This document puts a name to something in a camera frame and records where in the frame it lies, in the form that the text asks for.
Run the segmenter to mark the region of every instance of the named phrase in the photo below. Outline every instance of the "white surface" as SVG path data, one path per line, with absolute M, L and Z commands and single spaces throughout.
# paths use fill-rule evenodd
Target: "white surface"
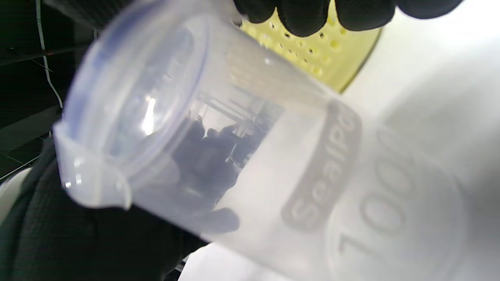
M 12 178 L 0 185 L 0 225 L 9 214 L 14 202 L 21 193 L 21 184 L 31 168 L 18 172 Z
M 421 21 L 396 13 L 373 54 L 345 92 L 375 116 L 390 115 L 404 93 L 411 93 L 449 60 L 498 37 L 494 0 L 466 0 L 451 14 Z M 283 281 L 240 255 L 212 244 L 192 254 L 180 281 Z

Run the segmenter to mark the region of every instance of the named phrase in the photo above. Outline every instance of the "yellow perforated object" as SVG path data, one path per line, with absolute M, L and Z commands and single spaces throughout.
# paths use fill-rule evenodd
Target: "yellow perforated object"
M 333 1 L 329 12 L 325 26 L 305 38 L 288 32 L 276 11 L 263 23 L 244 21 L 241 29 L 266 48 L 341 93 L 370 55 L 381 29 L 349 31 L 339 24 Z

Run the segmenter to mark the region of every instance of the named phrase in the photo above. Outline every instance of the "plastic container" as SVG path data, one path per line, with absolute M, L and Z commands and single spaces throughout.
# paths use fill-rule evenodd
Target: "plastic container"
M 466 223 L 453 177 L 219 11 L 140 1 L 103 33 L 54 127 L 68 194 L 295 280 L 447 277 Z
M 328 87 L 342 93 L 372 53 L 382 28 L 361 32 L 346 30 L 337 19 L 335 1 L 331 1 L 324 27 L 305 38 L 288 32 L 276 11 L 263 23 L 255 24 L 244 20 L 241 30 Z

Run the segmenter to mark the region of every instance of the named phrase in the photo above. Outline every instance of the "gloved hand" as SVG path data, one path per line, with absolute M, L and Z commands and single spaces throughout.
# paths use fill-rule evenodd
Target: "gloved hand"
M 133 0 L 44 0 L 72 19 L 103 29 Z M 348 30 L 362 31 L 391 21 L 395 7 L 417 19 L 443 16 L 462 0 L 335 0 L 340 23 Z M 277 8 L 279 19 L 292 34 L 306 37 L 327 21 L 330 0 L 234 0 L 239 12 L 253 23 L 269 19 Z
M 179 180 L 165 192 L 175 205 L 172 211 L 198 233 L 225 233 L 240 226 L 232 210 L 214 210 L 238 177 L 234 165 L 227 161 L 239 139 L 233 129 L 233 126 L 221 132 L 208 129 L 205 136 L 202 121 L 187 118 L 176 133 L 185 134 L 172 155 Z
M 48 139 L 0 224 L 0 280 L 161 281 L 204 245 L 136 206 L 90 209 L 75 203 L 61 186 Z
M 352 31 L 382 27 L 391 21 L 395 7 L 417 19 L 443 16 L 462 0 L 335 0 L 338 20 Z M 252 23 L 262 23 L 277 8 L 279 19 L 292 34 L 306 37 L 326 23 L 330 0 L 234 0 L 239 12 Z

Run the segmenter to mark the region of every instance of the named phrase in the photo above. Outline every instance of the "hole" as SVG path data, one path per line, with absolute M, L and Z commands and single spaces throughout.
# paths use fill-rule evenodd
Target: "hole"
M 299 65 L 300 65 L 301 67 L 303 67 L 303 68 L 307 69 L 307 68 L 308 68 L 308 66 L 309 66 L 309 65 L 308 65 L 308 60 L 307 60 L 307 59 L 303 59 L 303 60 L 301 60 L 301 61 L 300 61 L 300 63 L 299 63 Z
M 321 67 L 314 66 L 312 68 L 312 73 L 314 73 L 317 76 L 321 76 L 323 75 L 323 69 L 321 69 Z
M 291 62 L 297 60 L 297 54 L 293 53 L 291 50 L 288 50 L 288 53 L 285 55 L 285 57 Z
M 276 53 L 281 54 L 281 52 L 283 52 L 283 45 L 280 43 L 274 45 L 274 50 Z
M 324 63 L 324 64 L 328 64 L 330 62 L 330 57 L 325 55 L 321 58 L 321 61 Z
M 309 48 L 309 54 L 311 54 L 311 56 L 316 57 L 317 55 L 320 54 L 320 52 L 315 48 Z
M 332 41 L 330 42 L 330 47 L 332 47 L 333 49 L 338 50 L 338 49 L 341 47 L 341 45 L 340 45 L 340 43 L 339 43 L 339 42 L 337 42 L 336 40 L 332 40 Z
M 241 19 L 235 19 L 235 20 L 233 20 L 232 24 L 235 25 L 239 29 L 243 28 L 243 21 Z

